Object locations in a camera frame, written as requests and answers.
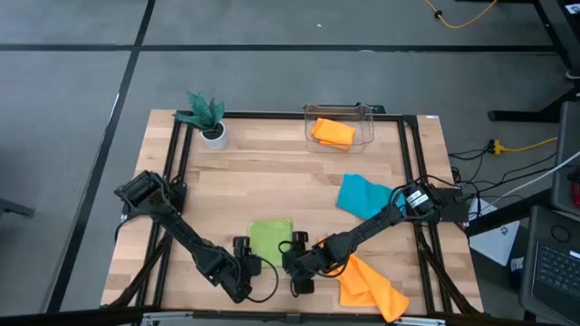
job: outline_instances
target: potted plant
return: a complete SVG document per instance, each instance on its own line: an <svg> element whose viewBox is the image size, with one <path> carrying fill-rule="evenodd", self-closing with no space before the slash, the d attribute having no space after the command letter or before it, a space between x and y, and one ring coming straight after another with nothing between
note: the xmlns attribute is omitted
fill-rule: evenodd
<svg viewBox="0 0 580 326"><path fill-rule="evenodd" d="M192 115L175 114L175 119L199 129L201 138L210 149L222 149L227 145L226 125L221 119L224 116L224 102L215 103L211 99L206 103L201 93L188 91L189 106Z"/></svg>

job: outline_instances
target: orange cloth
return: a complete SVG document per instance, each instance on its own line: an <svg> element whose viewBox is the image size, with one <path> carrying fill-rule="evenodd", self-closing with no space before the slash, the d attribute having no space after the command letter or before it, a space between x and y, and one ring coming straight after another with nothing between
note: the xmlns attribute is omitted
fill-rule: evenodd
<svg viewBox="0 0 580 326"><path fill-rule="evenodd" d="M348 150L354 142L354 127L329 119L318 118L312 127L312 136L322 145Z"/></svg>
<svg viewBox="0 0 580 326"><path fill-rule="evenodd" d="M401 317L409 307L409 298L393 289L389 280L376 273L354 254L349 257L344 273L336 279L341 286L342 306L376 306L387 322Z"/></svg>

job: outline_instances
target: wooden table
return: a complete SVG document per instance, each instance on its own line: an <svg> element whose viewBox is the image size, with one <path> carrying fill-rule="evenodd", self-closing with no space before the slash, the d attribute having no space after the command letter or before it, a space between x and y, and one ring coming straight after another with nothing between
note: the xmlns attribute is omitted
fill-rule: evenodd
<svg viewBox="0 0 580 326"><path fill-rule="evenodd" d="M173 112L151 112L135 174L144 169L161 174ZM418 121L428 173L452 182L439 119L418 116ZM309 233L310 245L315 239L360 224L361 219L334 205L344 173L358 173L389 187L405 183L396 123L375 121L375 139L362 154L306 151L303 120L225 119L225 123L230 141L227 148L220 151L207 149L199 134L194 132L186 173L188 198L183 218L201 236L230 252L233 237L247 235L252 221L290 218L295 231ZM407 131L413 176L418 176L411 131ZM184 135L185 130L182 130L177 153L181 151ZM173 171L177 171L178 163L179 156ZM119 180L120 184L125 181L129 180ZM149 218L140 218L121 229L102 303L117 298L141 268L150 226ZM440 223L439 232L447 272L469 302L482 310L466 236L451 223ZM356 254L411 299L406 313L426 312L411 224L403 223L384 230L360 245ZM196 270L189 252L174 243L161 305L184 310L378 313L375 308L340 306L338 282L319 276L314 278L314 294L295 299L290 293L288 275L282 268L278 273L280 285L271 300L261 304L250 301L235 304L221 287L211 286ZM441 310L438 279L433 271L430 275L436 308ZM151 277L146 303L152 301L155 279ZM264 269L252 279L252 296L267 296L274 280L273 271Z"/></svg>

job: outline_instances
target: blue cloth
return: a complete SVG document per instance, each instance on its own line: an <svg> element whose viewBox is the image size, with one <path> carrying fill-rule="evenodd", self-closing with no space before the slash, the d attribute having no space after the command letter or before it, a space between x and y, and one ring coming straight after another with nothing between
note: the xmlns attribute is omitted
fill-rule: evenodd
<svg viewBox="0 0 580 326"><path fill-rule="evenodd" d="M373 184L362 176L345 174L336 205L354 216L369 219L387 205L392 190ZM399 196L397 207L405 214L405 198Z"/></svg>

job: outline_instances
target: transparent bin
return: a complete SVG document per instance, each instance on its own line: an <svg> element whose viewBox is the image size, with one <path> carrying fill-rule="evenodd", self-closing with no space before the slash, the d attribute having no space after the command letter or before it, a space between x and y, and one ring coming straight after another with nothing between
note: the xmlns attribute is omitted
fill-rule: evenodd
<svg viewBox="0 0 580 326"><path fill-rule="evenodd" d="M318 118L333 120L354 127L353 144L321 144L313 136L312 128ZM318 153L363 153L374 140L372 110L366 105L356 107L332 107L308 104L304 107L304 133L306 149Z"/></svg>

